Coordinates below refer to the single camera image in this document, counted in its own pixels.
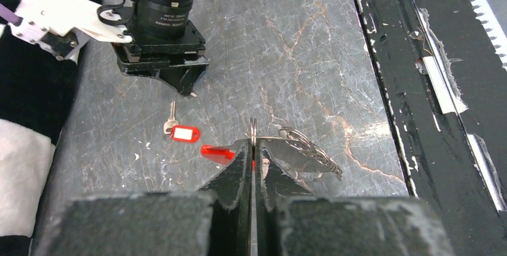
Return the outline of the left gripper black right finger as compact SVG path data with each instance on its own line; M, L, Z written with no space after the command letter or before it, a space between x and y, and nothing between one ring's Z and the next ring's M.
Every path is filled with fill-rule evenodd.
M444 226L413 197L317 197L255 148L259 255L454 255Z

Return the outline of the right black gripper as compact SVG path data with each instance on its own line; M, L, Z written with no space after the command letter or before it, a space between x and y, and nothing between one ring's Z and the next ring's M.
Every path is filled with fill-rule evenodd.
M133 42L113 43L117 64L123 75L152 78L190 96L196 82L209 66L205 57L206 41L192 21L179 39L164 39L127 27Z

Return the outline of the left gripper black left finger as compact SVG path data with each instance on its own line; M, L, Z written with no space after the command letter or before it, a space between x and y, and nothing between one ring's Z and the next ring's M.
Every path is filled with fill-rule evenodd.
M252 143L196 191L90 194L74 199L35 255L249 255Z

